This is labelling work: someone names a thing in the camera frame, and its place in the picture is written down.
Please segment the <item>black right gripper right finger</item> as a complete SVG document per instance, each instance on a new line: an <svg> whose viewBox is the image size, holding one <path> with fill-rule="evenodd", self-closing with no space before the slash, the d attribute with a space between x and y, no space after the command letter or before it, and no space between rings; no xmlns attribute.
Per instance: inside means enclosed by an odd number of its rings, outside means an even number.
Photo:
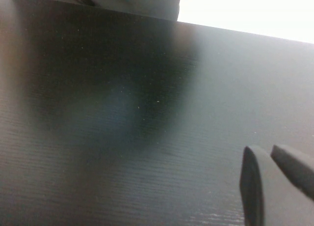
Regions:
<svg viewBox="0 0 314 226"><path fill-rule="evenodd" d="M310 199L314 198L314 159L287 145L274 145L272 160L286 178Z"/></svg>

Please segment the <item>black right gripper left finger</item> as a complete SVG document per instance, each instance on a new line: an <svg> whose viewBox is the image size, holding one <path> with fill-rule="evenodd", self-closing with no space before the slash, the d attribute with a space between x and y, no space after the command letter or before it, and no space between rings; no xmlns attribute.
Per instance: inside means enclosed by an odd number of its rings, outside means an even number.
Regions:
<svg viewBox="0 0 314 226"><path fill-rule="evenodd" d="M240 193L246 226L312 226L314 199L286 178L271 153L258 146L243 151Z"/></svg>

